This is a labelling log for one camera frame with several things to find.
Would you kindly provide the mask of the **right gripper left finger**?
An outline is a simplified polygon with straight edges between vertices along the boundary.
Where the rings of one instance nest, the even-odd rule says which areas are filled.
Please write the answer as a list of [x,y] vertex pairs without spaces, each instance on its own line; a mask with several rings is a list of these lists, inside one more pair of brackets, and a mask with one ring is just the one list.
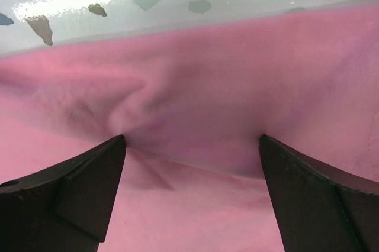
[[118,135],[85,153],[1,184],[1,251],[97,251],[126,156]]

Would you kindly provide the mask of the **pink t shirt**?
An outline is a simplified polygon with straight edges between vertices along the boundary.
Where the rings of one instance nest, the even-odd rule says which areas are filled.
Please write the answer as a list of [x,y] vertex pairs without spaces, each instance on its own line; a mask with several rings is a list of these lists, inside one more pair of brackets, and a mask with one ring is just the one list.
[[101,251],[282,251],[258,140],[378,180],[378,5],[1,59],[1,180],[124,135]]

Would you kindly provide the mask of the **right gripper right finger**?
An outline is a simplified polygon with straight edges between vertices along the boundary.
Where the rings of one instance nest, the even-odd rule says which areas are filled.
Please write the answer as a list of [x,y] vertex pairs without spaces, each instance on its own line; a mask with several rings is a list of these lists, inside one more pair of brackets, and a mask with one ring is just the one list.
[[259,154],[285,251],[378,251],[378,183],[263,135]]

